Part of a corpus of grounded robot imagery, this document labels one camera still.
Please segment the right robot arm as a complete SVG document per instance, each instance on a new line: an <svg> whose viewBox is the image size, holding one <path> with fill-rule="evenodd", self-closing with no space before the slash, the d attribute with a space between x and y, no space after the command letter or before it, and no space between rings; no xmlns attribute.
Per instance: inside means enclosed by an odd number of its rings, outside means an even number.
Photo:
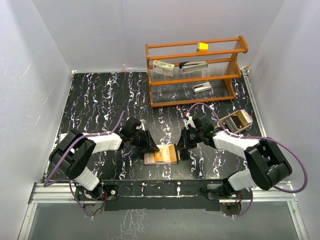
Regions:
<svg viewBox="0 0 320 240"><path fill-rule="evenodd" d="M189 117L175 148L177 151L194 149L203 143L214 149L225 150L247 161L247 169L223 179L213 193L235 198L243 189L259 187L268 191L293 172L286 157L271 140L243 139L214 126L207 116Z"/></svg>

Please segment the pink leather card holder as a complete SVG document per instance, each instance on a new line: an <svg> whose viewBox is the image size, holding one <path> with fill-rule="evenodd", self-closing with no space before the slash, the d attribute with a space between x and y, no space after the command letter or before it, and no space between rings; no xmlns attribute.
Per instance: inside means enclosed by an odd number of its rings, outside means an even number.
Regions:
<svg viewBox="0 0 320 240"><path fill-rule="evenodd" d="M159 151L144 155L145 165L171 165L177 164L180 154L174 144L157 145Z"/></svg>

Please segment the stack of credit cards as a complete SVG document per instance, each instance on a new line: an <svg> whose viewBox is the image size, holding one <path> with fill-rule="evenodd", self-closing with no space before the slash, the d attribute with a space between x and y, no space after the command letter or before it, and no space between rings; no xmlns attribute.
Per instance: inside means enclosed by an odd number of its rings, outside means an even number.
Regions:
<svg viewBox="0 0 320 240"><path fill-rule="evenodd" d="M239 110L238 117L244 126L249 126L253 123L252 117L244 109Z"/></svg>

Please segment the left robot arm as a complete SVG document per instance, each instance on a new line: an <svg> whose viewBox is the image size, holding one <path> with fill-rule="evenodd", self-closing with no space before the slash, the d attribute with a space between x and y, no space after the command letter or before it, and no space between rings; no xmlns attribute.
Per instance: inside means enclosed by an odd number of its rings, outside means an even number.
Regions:
<svg viewBox="0 0 320 240"><path fill-rule="evenodd" d="M80 191L90 199L100 199L103 194L102 181L87 167L93 154L118 151L127 146L135 147L138 153L149 154L160 151L150 131L134 117L129 117L124 126L111 132L82 133L71 130L49 155L49 161L67 179L79 184Z"/></svg>

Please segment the gold card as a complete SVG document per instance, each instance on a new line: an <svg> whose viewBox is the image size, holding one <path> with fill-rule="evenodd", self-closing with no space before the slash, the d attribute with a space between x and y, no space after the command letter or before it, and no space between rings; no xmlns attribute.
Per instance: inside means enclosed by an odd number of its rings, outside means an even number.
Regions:
<svg viewBox="0 0 320 240"><path fill-rule="evenodd" d="M167 145L169 145L169 144L158 146L160 151L154 153L154 161L156 163L169 163L166 160L166 146Z"/></svg>
<svg viewBox="0 0 320 240"><path fill-rule="evenodd" d="M174 144L166 146L166 160L170 163L175 163L178 161L177 152Z"/></svg>

